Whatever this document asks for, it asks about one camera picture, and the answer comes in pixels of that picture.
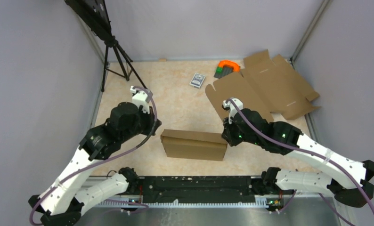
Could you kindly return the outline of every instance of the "tripod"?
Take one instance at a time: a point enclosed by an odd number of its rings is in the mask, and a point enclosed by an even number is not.
[[[118,40],[116,40],[115,36],[112,35],[112,28],[110,25],[108,12],[106,10],[106,5],[104,0],[64,0],[67,5],[69,5],[72,10],[89,26],[89,28],[105,43],[105,60],[104,60],[104,72],[102,76],[102,87],[101,92],[104,92],[105,86],[105,73],[106,71],[110,71],[114,74],[117,74],[126,79],[126,81],[130,80],[130,74],[134,72],[137,79],[140,81],[141,85],[144,88],[147,88],[144,82],[141,80],[140,76],[137,74],[136,70],[134,69],[133,65],[131,65],[132,59],[130,59],[129,55],[123,50],[123,48],[119,45]],[[121,65],[121,69],[123,72],[119,74],[114,72],[108,68],[108,51],[109,48],[112,48],[115,52],[116,59],[118,60],[119,64]],[[128,66],[130,66],[131,71],[127,72],[122,59],[121,55],[125,59],[125,62]]]

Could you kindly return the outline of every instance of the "flattened cardboard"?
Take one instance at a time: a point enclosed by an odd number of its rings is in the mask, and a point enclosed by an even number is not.
[[[297,119],[319,108],[310,103],[319,94],[281,58],[274,58],[276,64],[267,50],[246,57],[243,76],[271,112]]]
[[[214,81],[213,85],[207,85],[205,94],[221,120],[228,117],[228,112],[222,108],[223,101],[234,97],[243,102],[244,108],[257,111],[268,122],[274,121],[269,108],[265,105],[261,97],[238,72],[233,72],[228,76]]]
[[[222,161],[227,149],[219,133],[164,129],[161,142],[171,158]]]

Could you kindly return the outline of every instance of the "closed cardboard box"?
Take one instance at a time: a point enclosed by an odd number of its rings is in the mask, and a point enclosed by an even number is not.
[[[227,149],[219,133],[165,129],[161,142],[171,158],[222,161]]]

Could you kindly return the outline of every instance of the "gray wall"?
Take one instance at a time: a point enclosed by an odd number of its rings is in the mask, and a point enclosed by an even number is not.
[[[0,0],[0,226],[60,174],[89,126],[102,63],[58,0]]]
[[[107,0],[113,34],[134,60],[290,57],[321,0]],[[102,50],[104,44],[99,41]],[[116,61],[113,51],[110,61]]]
[[[374,0],[334,1],[296,67],[320,93],[313,116],[323,143],[374,161]],[[374,225],[368,206],[356,213],[360,225]]]

